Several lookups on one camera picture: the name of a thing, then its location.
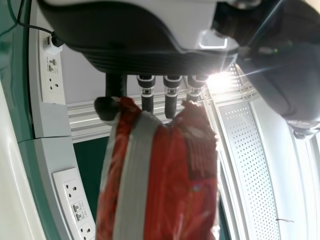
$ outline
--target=electrical outlet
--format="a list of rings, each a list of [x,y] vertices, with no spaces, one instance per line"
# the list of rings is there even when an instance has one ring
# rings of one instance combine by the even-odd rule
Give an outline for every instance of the electrical outlet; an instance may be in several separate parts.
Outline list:
[[[52,55],[44,50],[43,39],[48,33],[39,31],[39,65],[42,101],[65,105],[65,92],[60,53]]]
[[[64,182],[63,187],[68,201],[80,197],[81,193],[79,191],[79,184],[76,179]]]
[[[96,225],[77,168],[52,174],[61,211],[73,240],[94,240]]]
[[[78,228],[82,240],[91,240],[95,237],[94,230],[89,222],[86,222]]]

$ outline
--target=bright light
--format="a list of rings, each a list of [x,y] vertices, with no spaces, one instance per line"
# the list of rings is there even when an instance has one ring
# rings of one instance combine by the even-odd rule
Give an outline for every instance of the bright light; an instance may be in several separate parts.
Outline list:
[[[215,93],[223,93],[229,90],[230,88],[238,87],[238,80],[235,79],[235,76],[232,76],[229,72],[220,72],[212,74],[208,77],[206,82],[210,91]]]

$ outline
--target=white wall plate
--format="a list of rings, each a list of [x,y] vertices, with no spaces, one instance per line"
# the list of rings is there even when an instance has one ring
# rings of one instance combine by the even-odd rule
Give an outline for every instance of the white wall plate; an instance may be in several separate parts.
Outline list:
[[[65,220],[74,240],[93,240],[96,225],[77,168],[52,174]]]

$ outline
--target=black power cord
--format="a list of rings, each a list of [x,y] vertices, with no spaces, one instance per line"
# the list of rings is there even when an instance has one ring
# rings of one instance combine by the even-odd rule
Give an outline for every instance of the black power cord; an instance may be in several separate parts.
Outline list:
[[[21,15],[22,15],[22,11],[24,9],[24,5],[25,5],[25,0],[21,0],[19,12],[18,12],[17,23],[25,28],[37,29],[37,30],[44,31],[44,32],[50,34],[53,45],[55,45],[56,47],[62,46],[64,44],[64,42],[61,41],[59,38],[57,38],[57,35],[54,31],[50,31],[50,30],[45,29],[40,26],[29,25],[29,24],[25,24],[25,23],[21,22]]]
[[[44,31],[50,35],[53,35],[54,32],[53,31],[49,31],[48,29],[45,29],[43,27],[39,27],[39,26],[33,26],[33,25],[29,25],[29,24],[25,24],[23,22],[21,22],[21,15],[22,15],[22,11],[24,9],[24,5],[25,5],[25,0],[21,0],[21,3],[20,3],[20,8],[19,8],[19,13],[18,13],[18,18],[17,18],[17,22],[19,25],[25,27],[25,28],[29,28],[29,29],[38,29],[38,30],[41,30],[41,31]]]

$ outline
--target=white perforated panel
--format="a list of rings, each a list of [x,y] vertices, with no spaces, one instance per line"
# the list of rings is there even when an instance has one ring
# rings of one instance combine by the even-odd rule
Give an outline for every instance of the white perforated panel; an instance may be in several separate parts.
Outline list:
[[[247,224],[253,240],[279,240],[274,194],[266,157],[248,102],[219,107],[234,156]]]

